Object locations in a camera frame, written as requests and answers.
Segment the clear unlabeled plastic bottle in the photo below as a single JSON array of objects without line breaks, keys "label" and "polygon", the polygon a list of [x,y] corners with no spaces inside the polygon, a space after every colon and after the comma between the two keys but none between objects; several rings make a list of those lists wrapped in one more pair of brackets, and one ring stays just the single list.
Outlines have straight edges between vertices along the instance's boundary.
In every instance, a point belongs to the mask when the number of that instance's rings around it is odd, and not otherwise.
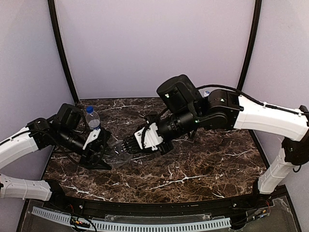
[{"label": "clear unlabeled plastic bottle", "polygon": [[103,160],[114,169],[130,162],[132,158],[133,155],[126,152],[123,140],[111,144],[103,155]]}]

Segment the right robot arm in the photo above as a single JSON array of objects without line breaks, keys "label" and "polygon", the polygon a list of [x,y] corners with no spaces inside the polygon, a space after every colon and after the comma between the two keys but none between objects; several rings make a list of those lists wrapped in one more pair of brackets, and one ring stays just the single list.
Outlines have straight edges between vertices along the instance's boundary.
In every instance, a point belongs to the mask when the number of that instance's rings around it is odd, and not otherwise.
[{"label": "right robot arm", "polygon": [[213,85],[208,96],[201,95],[187,75],[170,78],[157,94],[170,115],[149,114],[146,123],[124,139],[127,153],[170,152],[172,141],[199,128],[206,130],[255,130],[283,136],[280,151],[267,171],[259,177],[254,191],[269,195],[296,166],[309,160],[309,112],[260,102],[242,91]]}]

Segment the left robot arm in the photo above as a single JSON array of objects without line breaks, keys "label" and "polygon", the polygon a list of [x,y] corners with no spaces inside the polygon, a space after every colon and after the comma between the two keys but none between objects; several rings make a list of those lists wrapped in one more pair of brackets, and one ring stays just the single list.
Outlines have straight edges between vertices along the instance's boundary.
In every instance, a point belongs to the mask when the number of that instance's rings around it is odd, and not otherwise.
[{"label": "left robot arm", "polygon": [[[108,148],[110,132],[94,129],[84,139],[76,129],[79,122],[86,121],[83,112],[64,103],[57,114],[31,121],[19,132],[0,143],[0,166],[6,167],[21,157],[57,146],[76,165],[86,169],[111,170],[111,165],[103,160]],[[55,180],[26,180],[0,176],[1,198],[35,199],[41,201],[60,201],[65,193]]]}]

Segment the white cap water bottle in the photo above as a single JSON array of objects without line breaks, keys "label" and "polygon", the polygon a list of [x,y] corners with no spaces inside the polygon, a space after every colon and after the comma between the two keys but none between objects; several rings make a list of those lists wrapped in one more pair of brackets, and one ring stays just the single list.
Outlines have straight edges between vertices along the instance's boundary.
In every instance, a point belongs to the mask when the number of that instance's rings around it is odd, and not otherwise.
[{"label": "white cap water bottle", "polygon": [[210,95],[210,91],[208,91],[208,90],[206,90],[205,92],[204,92],[204,97],[207,97],[207,96],[209,96]]}]

